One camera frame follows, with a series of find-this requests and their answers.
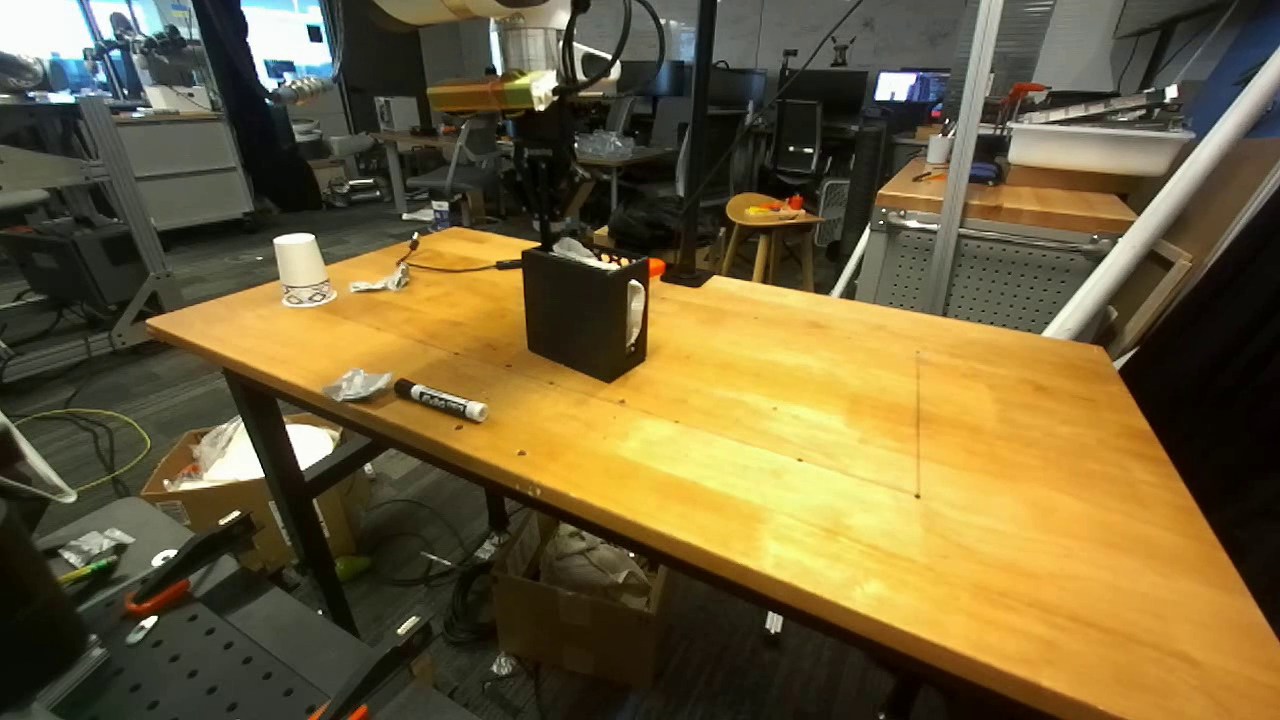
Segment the wooden table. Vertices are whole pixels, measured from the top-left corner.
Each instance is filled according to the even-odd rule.
[[[450,226],[418,264],[518,246]],[[296,398],[1056,714],[1280,708],[1270,627],[1090,342],[715,275],[656,284],[648,358],[598,382],[522,352],[518,271],[414,271],[315,313],[264,284],[152,329],[228,373],[260,449],[283,436],[267,398]],[[349,366],[487,418],[325,398]],[[264,466],[313,575],[331,573],[296,463]]]
[[[916,155],[877,190],[877,209],[938,217],[944,194],[947,173],[928,173]],[[962,221],[1015,224],[1030,233],[1119,234],[1136,211],[1115,190],[971,183]]]

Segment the pen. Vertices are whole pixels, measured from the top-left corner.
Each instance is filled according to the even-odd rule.
[[[435,390],[426,382],[396,378],[396,394],[426,403],[426,408],[461,416],[461,418],[472,418],[472,423],[485,418],[485,403],[479,398],[447,394],[447,390]]]

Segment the cabinet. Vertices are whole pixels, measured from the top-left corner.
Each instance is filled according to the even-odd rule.
[[[155,233],[250,211],[250,186],[223,116],[119,116],[115,130]]]

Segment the white pipe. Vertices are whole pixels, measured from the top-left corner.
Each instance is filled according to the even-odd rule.
[[[1182,205],[1195,199],[1209,173],[1226,155],[1226,149],[1266,110],[1280,93],[1280,53],[1249,81],[1236,102],[1213,125],[1195,151],[1169,174],[1156,199],[1136,217],[1136,224],[1115,239],[1110,255],[1078,284],[1078,291],[1056,313],[1044,335],[1072,338],[1094,313],[1115,294],[1131,269],[1151,251]]]
[[[947,316],[947,300],[950,300],[960,221],[962,221],[962,205],[969,205],[969,173],[971,173],[980,110],[982,110],[987,83],[990,83],[987,70],[995,59],[1001,16],[1002,16],[1002,0],[980,0],[971,46],[969,46],[969,68],[962,68],[962,97],[960,97],[960,118],[956,118],[956,142],[950,142],[950,168],[947,168],[947,194],[944,194],[944,211],[938,211],[936,242],[933,242],[933,264],[928,264],[928,284],[933,284],[928,303],[936,316]]]
[[[873,224],[877,224],[877,217],[863,224],[863,234],[850,242],[850,251],[849,251],[849,258],[842,258],[842,269],[839,269],[839,281],[837,281],[831,294],[842,294],[850,271],[863,264],[863,251],[866,251],[866,242],[873,242]]]

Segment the red object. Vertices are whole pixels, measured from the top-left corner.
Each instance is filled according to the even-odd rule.
[[[648,255],[648,284],[665,281],[665,271],[669,271],[669,258]]]
[[[349,711],[349,720],[372,720],[372,708],[360,705],[360,708]]]
[[[139,605],[126,600],[123,612],[142,621],[142,614],[161,614],[161,612],[183,605],[186,594],[192,594],[192,581],[175,581],[175,583],[168,583],[163,590],[155,590],[155,594],[146,594]]]

